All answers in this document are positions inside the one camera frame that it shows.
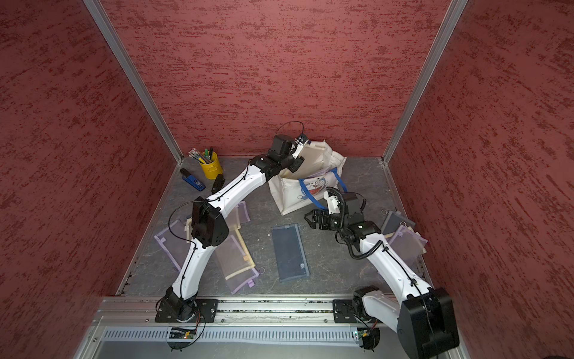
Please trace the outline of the blue grey mesh pouch front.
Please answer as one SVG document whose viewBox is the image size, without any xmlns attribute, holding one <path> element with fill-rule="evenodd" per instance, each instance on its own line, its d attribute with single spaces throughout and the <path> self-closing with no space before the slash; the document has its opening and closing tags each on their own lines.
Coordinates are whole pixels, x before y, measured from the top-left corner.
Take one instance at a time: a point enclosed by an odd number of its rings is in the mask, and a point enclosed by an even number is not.
<svg viewBox="0 0 574 359">
<path fill-rule="evenodd" d="M 280 282 L 308 278 L 309 266 L 298 224 L 272 227 L 271 238 Z"/>
</svg>

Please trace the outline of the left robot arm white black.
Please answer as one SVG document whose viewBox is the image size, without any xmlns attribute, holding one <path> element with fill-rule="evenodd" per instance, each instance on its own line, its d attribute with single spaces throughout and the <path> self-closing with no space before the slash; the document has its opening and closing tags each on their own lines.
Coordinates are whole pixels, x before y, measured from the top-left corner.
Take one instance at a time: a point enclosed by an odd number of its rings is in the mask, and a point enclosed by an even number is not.
<svg viewBox="0 0 574 359">
<path fill-rule="evenodd" d="M 200 319 L 196 304 L 200 279 L 213 252 L 230 234 L 227 217 L 249 194 L 287 169 L 303 164 L 300 153 L 309 142 L 305 134 L 293 139 L 276 135 L 266 154 L 250 159 L 245 170 L 222 190 L 192 202 L 191 224 L 185 239 L 188 254 L 177 279 L 156 304 L 157 323 L 189 323 Z"/>
</svg>

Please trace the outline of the beige mesh pouch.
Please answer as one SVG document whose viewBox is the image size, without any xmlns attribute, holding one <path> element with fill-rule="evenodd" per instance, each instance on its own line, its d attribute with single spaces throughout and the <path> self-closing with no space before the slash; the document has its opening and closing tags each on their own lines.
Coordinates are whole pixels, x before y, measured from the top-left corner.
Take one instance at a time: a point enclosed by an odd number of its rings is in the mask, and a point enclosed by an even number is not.
<svg viewBox="0 0 574 359">
<path fill-rule="evenodd" d="M 303 148 L 300 156 L 304 161 L 295 174 L 307 178 L 331 166 L 333 150 L 327 142 L 311 142 Z"/>
</svg>

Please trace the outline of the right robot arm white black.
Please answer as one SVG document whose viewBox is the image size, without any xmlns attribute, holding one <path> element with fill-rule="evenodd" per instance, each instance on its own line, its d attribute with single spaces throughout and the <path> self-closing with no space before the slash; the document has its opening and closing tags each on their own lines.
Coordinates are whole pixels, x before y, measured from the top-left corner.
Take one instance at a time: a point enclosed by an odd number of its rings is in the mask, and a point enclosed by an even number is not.
<svg viewBox="0 0 574 359">
<path fill-rule="evenodd" d="M 378 345 L 377 328 L 370 321 L 392 329 L 409 358 L 436 358 L 460 345 L 460 336 L 451 297 L 420 278 L 394 252 L 381 229 L 366 221 L 362 213 L 330 214 L 314 209 L 305 215 L 312 229 L 333 231 L 354 260 L 368 260 L 394 294 L 390 299 L 376 287 L 355 291 L 348 311 L 363 323 L 362 345 Z"/>
</svg>

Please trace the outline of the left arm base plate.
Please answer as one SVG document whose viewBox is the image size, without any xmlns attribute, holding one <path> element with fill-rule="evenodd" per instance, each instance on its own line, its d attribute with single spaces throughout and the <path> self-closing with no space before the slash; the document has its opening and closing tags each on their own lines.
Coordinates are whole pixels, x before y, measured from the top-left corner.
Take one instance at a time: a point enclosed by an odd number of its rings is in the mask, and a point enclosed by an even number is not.
<svg viewBox="0 0 574 359">
<path fill-rule="evenodd" d="M 195 301 L 174 301 L 162 298 L 156 310 L 156 323 L 213 323 L 217 313 L 217 299 L 196 299 Z"/>
</svg>

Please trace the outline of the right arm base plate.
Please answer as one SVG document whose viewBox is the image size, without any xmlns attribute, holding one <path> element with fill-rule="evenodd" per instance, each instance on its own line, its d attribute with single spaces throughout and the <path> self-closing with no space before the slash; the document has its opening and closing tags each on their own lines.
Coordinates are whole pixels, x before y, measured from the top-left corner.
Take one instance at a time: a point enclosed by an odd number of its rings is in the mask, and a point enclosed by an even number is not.
<svg viewBox="0 0 574 359">
<path fill-rule="evenodd" d="M 333 315 L 335 323 L 364 323 L 396 330 L 399 304 L 384 296 L 366 296 L 354 300 L 336 299 L 333 301 Z"/>
</svg>

